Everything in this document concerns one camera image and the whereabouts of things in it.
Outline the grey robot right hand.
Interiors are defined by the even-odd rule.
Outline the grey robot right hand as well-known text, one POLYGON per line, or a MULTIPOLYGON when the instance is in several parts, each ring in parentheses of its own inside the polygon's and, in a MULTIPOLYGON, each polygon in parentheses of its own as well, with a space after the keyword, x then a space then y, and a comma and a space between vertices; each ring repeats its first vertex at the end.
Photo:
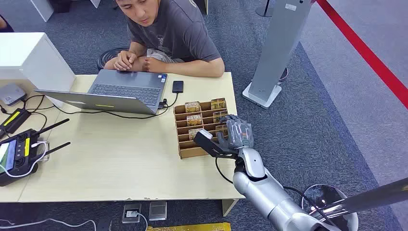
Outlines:
POLYGON ((224 138, 223 132, 217 132, 221 147, 231 150, 254 147, 254 136, 250 123, 233 114, 221 117, 220 122, 226 122, 228 131, 227 140, 224 138))

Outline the person's right hand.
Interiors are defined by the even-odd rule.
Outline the person's right hand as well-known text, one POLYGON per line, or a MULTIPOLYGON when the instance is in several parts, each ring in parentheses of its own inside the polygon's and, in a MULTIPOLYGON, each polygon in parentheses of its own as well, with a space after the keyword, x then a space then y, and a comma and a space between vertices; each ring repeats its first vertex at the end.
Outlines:
POLYGON ((114 61, 114 68, 119 71, 129 71, 136 67, 136 54, 130 51, 121 51, 114 61))

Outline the person's left hand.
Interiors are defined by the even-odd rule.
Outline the person's left hand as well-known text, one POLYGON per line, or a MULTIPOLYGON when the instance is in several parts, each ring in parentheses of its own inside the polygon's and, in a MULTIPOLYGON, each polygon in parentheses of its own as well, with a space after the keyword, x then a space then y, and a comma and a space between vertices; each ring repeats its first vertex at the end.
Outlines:
POLYGON ((151 73, 165 73, 167 63, 153 57, 144 57, 142 59, 142 70, 151 73))

